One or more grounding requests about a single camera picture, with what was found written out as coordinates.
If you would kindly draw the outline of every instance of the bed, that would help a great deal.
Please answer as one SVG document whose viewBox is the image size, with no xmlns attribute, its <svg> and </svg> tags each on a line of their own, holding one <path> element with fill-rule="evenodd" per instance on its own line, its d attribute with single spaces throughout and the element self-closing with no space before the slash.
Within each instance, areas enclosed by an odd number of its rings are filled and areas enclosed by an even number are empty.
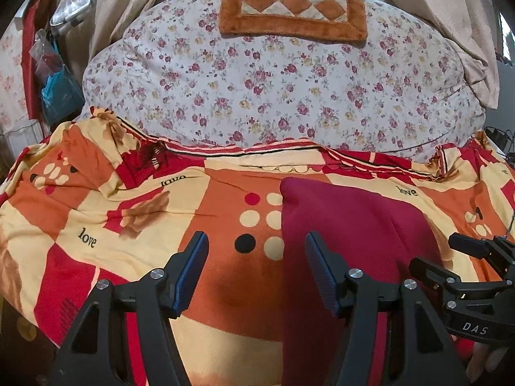
<svg viewBox="0 0 515 386">
<path fill-rule="evenodd" d="M 485 114 L 462 63 L 430 25 L 365 0 L 362 45 L 280 36 L 225 38 L 221 0 L 167 0 L 101 51 L 86 105 L 184 145 L 242 148 L 285 138 L 425 161 L 465 143 Z"/>
</svg>

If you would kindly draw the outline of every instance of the orange and white checkered towel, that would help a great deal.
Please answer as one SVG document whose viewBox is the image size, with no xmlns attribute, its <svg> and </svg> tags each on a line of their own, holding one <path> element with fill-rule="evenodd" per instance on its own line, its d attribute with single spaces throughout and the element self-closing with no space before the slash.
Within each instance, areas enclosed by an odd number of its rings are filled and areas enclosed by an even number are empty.
<svg viewBox="0 0 515 386">
<path fill-rule="evenodd" d="M 322 41 L 367 38 L 363 0 L 222 0 L 222 34 L 275 34 Z"/>
</svg>

